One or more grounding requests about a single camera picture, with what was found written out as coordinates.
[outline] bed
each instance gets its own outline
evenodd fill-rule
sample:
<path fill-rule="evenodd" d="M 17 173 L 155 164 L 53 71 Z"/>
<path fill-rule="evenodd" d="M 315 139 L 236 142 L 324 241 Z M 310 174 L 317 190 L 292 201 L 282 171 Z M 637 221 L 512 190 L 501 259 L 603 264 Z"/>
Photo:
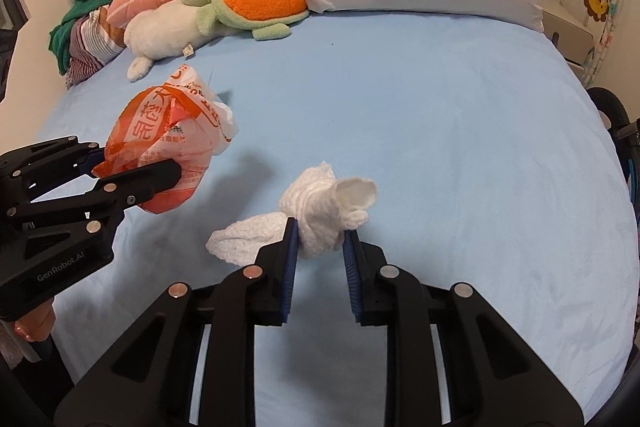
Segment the bed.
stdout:
<path fill-rule="evenodd" d="M 72 88 L 39 138 L 104 144 L 126 103 L 182 62 L 131 84 L 131 60 L 124 50 Z M 230 105 L 238 136 L 181 207 L 128 210 L 114 261 L 56 298 L 74 380 L 171 283 L 236 269 L 207 252 L 212 230 L 276 210 L 327 161 L 378 184 L 364 241 L 424 283 L 473 284 L 586 419 L 604 404 L 632 344 L 638 235 L 598 112 L 543 34 L 474 16 L 314 15 L 290 38 L 226 37 L 188 64 Z M 258 425 L 382 423 L 385 332 L 354 322 L 339 253 L 299 262 L 289 323 L 258 328 L 255 346 Z"/>

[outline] silver rivet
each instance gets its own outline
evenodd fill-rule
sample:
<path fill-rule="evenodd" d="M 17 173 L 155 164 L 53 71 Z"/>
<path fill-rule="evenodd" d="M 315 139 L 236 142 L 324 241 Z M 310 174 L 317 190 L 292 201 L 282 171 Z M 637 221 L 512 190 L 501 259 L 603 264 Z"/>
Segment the silver rivet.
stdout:
<path fill-rule="evenodd" d="M 89 233 L 99 232 L 102 228 L 102 223 L 100 221 L 89 221 L 86 224 L 86 231 Z"/>
<path fill-rule="evenodd" d="M 262 275 L 262 268 L 260 268 L 257 264 L 250 264 L 246 266 L 244 270 L 242 270 L 242 275 L 244 275 L 247 279 L 258 279 L 260 275 Z"/>
<path fill-rule="evenodd" d="M 177 299 L 179 297 L 184 297 L 185 295 L 187 295 L 189 287 L 184 282 L 177 282 L 169 286 L 169 289 L 167 291 L 169 295 L 171 295 L 174 299 Z"/>
<path fill-rule="evenodd" d="M 395 279 L 400 275 L 400 270 L 397 266 L 393 266 L 392 264 L 387 264 L 380 268 L 380 275 L 385 279 Z"/>
<path fill-rule="evenodd" d="M 468 299 L 471 295 L 474 294 L 474 289 L 464 282 L 461 282 L 460 284 L 456 284 L 456 287 L 453 288 L 453 291 L 456 293 L 458 297 L 462 297 L 464 299 Z"/>

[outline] orange plastic bag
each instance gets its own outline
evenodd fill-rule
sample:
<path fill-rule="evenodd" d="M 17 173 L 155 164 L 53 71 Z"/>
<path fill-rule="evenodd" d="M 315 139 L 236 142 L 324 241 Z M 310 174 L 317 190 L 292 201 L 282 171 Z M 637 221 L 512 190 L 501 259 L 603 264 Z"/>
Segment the orange plastic bag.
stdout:
<path fill-rule="evenodd" d="M 211 157 L 222 153 L 237 132 L 231 109 L 183 64 L 162 86 L 139 92 L 127 104 L 104 147 L 104 162 L 93 172 L 104 178 L 174 159 L 182 167 L 180 181 L 140 205 L 159 214 L 191 197 Z"/>

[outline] plush turtle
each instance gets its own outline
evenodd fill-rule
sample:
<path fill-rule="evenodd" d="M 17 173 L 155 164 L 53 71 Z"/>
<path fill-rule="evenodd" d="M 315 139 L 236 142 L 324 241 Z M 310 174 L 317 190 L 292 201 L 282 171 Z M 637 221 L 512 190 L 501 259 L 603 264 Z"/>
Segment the plush turtle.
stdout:
<path fill-rule="evenodd" d="M 198 6 L 196 22 L 203 35 L 217 21 L 231 28 L 251 30 L 254 39 L 267 41 L 291 35 L 287 26 L 309 15 L 305 0 L 181 0 Z"/>

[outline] nightstand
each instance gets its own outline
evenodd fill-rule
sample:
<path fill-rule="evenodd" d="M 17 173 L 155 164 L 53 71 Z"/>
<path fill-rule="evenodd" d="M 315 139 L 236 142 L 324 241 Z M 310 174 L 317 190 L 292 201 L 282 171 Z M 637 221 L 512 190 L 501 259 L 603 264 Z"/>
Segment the nightstand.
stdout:
<path fill-rule="evenodd" d="M 593 48 L 593 35 L 557 0 L 543 0 L 542 22 L 545 25 L 545 35 L 556 42 L 558 51 L 569 67 L 578 78 L 582 78 L 582 64 Z"/>

